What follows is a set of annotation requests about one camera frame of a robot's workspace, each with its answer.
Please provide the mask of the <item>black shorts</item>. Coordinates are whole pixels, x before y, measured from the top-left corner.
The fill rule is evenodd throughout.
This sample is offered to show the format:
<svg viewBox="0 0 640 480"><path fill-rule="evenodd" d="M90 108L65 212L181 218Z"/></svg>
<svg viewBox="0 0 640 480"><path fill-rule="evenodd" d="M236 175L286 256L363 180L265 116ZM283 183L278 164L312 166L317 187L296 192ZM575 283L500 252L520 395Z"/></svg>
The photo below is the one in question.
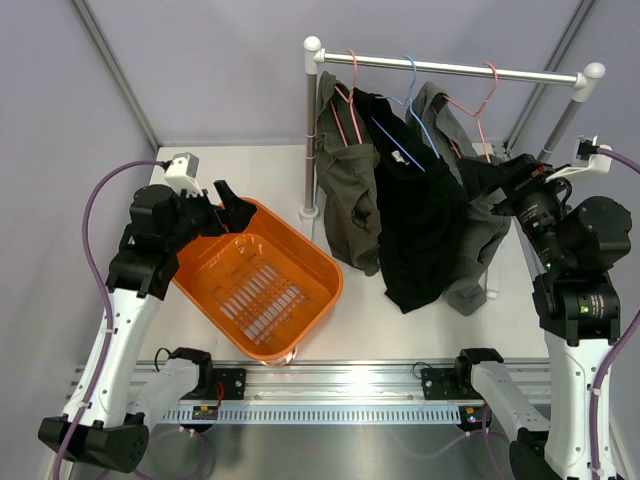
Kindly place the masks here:
<svg viewBox="0 0 640 480"><path fill-rule="evenodd" d="M353 100L380 157L374 175L385 295L406 314L453 281L468 201L446 162L388 100L360 89Z"/></svg>

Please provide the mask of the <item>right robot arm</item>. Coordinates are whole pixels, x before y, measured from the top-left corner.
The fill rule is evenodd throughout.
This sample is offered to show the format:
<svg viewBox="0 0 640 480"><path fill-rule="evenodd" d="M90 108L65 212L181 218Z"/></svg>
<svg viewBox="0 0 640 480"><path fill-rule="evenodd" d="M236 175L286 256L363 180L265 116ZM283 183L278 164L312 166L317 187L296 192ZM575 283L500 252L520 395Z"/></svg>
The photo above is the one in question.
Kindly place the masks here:
<svg viewBox="0 0 640 480"><path fill-rule="evenodd" d="M528 154L500 164L463 158L458 166L472 199L503 193L493 213L518 221L544 266L533 282L533 301L549 355L551 414L539 414L490 348L460 352L454 388L466 397L479 395L485 414L502 425L516 478L616 478L609 373L633 329L620 325L609 272L631 250L630 212L603 196L569 208L566 172Z"/></svg>

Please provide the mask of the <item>grey shorts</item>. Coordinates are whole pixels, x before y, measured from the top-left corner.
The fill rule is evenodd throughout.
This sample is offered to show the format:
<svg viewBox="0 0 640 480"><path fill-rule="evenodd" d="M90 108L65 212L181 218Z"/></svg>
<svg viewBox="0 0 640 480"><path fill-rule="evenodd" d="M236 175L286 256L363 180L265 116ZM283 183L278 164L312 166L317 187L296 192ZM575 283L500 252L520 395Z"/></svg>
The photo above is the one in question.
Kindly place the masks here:
<svg viewBox="0 0 640 480"><path fill-rule="evenodd" d="M449 107L446 92L428 81L423 84L405 114L409 128L420 134L423 142L433 146L448 165L454 178L464 188L457 166L463 157L499 163L494 155L478 153L471 139ZM509 232L511 220L491 213L496 194L467 206L466 226L457 252L453 282L444 297L450 307L469 316L487 301L480 278L491 264L499 245Z"/></svg>

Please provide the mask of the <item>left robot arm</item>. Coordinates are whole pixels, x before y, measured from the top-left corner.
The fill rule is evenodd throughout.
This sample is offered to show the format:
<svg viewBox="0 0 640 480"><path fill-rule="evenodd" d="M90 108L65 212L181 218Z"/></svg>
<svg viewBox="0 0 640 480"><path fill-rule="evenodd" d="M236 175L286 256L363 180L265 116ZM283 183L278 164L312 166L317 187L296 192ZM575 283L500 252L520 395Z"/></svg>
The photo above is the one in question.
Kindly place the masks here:
<svg viewBox="0 0 640 480"><path fill-rule="evenodd" d="M200 237L243 232L257 212L225 181L214 186L219 206L206 193L177 193L166 185L134 194L131 221L99 283L105 309L81 380L63 413L43 419L38 431L58 462L130 473L171 407L186 395L200 399L220 392L210 353L180 347L136 396L129 394L150 323L179 269L179 253Z"/></svg>

